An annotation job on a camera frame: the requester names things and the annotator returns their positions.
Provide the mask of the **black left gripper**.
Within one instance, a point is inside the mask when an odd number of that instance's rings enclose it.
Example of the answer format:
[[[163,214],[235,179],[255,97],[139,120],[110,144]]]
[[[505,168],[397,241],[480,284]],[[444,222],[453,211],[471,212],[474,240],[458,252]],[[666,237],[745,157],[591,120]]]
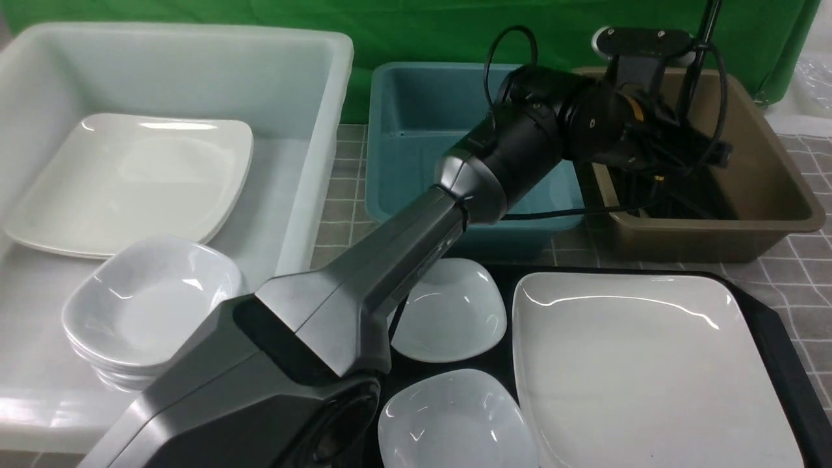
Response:
[[[562,107],[562,157],[636,173],[692,173],[725,168],[733,146],[680,122],[662,98],[588,82]]]

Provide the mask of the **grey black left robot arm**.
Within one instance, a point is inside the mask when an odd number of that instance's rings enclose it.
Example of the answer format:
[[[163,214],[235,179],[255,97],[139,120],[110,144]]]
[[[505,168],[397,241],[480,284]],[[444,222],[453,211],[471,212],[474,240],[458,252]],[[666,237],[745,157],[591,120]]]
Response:
[[[220,303],[81,466],[329,465],[374,420],[387,316],[469,226],[499,222],[563,160],[649,177],[726,165],[726,77],[708,136],[663,102],[663,66],[625,64],[510,72],[436,183],[327,266]]]

